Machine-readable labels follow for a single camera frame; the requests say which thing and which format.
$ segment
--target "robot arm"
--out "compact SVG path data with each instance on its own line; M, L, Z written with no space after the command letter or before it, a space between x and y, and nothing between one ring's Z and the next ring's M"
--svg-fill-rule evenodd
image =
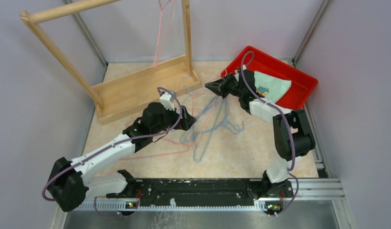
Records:
M187 131L196 119L187 112L185 106L181 106L181 109L182 116L174 129ZM109 143L70 161L64 157L58 159L49 180L63 170L69 171L51 182L47 190L65 212L75 209L86 198L120 193L131 195L134 190L129 184L134 182L134 178L127 171L119 170L110 176L94 176L117 160L132 155L152 143L155 134L174 125L180 116L178 112L174 107L173 97L168 93L162 93L159 103L150 103L141 117Z
M266 101L262 103L249 91L243 80L239 80L239 71L236 74L228 74L224 78L206 83L205 86L216 95L223 98L229 94L238 97L240 106L251 115L258 116L267 122L273 124L274 141L278 152L273 164L263 174L262 190L256 192L255 196L272 196L278 194L285 186L288 179L288 168L292 163L292 153L290 146L290 138L285 125L285 121L279 112L272 107L269 107L264 96L258 94L261 99ZM245 70L245 80L252 90L256 91L254 72ZM315 139L312 130L309 126L308 118L304 110L299 109L292 111L287 108L277 106L285 115L290 127L297 129L297 132L292 134L295 145L295 161L297 162L302 156L305 156L310 150L315 148Z

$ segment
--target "metal floor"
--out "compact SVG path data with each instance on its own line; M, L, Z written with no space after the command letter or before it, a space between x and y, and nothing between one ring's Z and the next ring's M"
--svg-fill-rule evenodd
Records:
M104 219L94 211L72 211L65 229L338 229L332 202L295 201L279 216L263 212L136 212Z

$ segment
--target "wooden rack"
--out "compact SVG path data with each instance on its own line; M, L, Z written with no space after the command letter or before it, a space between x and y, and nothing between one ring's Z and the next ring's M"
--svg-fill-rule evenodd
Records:
M29 14L27 11L20 13L20 18L24 24L94 100L99 122L103 125L139 112L145 109L149 103L158 101L159 94L156 88L162 82L163 87L174 90L177 96L187 92L187 89L181 83L183 77L190 76L186 77L184 82L191 90L202 87L201 80L195 73L192 64L189 0L182 0L185 38L184 55L161 62L156 69L150 66L95 86L90 86L87 83L51 37L39 25L41 22L54 20L116 1L120 0L82 0L35 14Z

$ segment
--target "cloth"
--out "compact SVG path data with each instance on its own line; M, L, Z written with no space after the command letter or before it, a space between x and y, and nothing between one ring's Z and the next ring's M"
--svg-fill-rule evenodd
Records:
M265 96L269 101L276 103L291 87L291 80L282 80L277 77L254 71L256 93Z

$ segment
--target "wooden base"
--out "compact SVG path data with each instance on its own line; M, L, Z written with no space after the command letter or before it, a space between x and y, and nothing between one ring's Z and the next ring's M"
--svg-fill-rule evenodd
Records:
M157 87L173 90L177 96L187 93L183 84L191 90L202 87L194 70L191 77L186 76L189 76L189 73L185 55L182 55L159 63L156 69L151 66L93 86L104 103L103 109L96 104L99 122L102 125L113 122L144 110L151 102L159 101Z

